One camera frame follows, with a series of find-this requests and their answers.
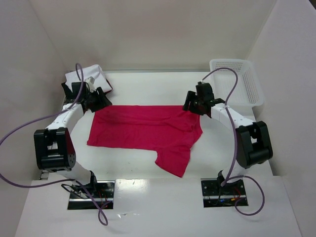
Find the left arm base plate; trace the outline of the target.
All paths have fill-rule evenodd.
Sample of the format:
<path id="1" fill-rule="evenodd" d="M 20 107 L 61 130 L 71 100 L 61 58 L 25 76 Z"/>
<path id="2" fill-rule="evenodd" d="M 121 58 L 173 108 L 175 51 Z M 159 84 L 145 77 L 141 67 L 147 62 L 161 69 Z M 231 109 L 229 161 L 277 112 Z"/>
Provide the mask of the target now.
<path id="1" fill-rule="evenodd" d="M 68 210 L 97 209 L 83 188 L 75 185 L 61 184 L 69 195 Z M 86 187 L 97 205 L 102 209 L 113 209 L 115 181 L 98 181 L 95 189 Z"/>

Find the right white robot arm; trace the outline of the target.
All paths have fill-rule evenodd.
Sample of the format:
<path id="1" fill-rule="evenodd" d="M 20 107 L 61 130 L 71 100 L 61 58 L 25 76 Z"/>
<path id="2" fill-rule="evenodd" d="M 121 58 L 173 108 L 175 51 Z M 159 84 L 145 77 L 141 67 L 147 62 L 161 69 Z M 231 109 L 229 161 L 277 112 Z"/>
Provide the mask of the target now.
<path id="1" fill-rule="evenodd" d="M 215 98 L 209 83 L 199 82 L 196 91 L 188 91 L 184 111 L 207 115 L 232 131 L 234 154 L 229 169 L 218 173 L 218 186 L 227 189 L 244 177 L 245 171 L 273 157 L 268 126 L 242 116 L 227 104 L 227 100 Z"/>

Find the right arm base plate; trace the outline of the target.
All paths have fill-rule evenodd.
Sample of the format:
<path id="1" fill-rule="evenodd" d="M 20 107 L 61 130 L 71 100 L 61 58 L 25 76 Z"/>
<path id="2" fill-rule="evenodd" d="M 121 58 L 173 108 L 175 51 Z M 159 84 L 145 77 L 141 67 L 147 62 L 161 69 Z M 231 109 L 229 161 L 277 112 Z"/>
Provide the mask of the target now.
<path id="1" fill-rule="evenodd" d="M 231 187 L 220 188 L 216 179 L 201 179 L 203 207 L 248 206 L 244 182 L 242 180 Z"/>

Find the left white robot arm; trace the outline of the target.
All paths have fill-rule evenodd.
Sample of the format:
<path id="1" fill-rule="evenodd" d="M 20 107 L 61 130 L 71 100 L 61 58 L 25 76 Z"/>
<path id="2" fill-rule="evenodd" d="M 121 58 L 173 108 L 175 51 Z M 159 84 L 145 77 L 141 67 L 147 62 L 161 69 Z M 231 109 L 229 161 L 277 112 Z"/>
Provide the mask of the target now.
<path id="1" fill-rule="evenodd" d="M 103 89 L 94 85 L 93 77 L 84 83 L 73 82 L 71 89 L 65 83 L 62 87 L 66 94 L 62 108 L 64 112 L 45 129 L 34 132 L 37 166 L 41 170 L 72 179 L 74 186 L 82 184 L 94 192 L 97 190 L 96 176 L 76 161 L 71 132 L 85 112 L 96 112 L 112 103 Z"/>

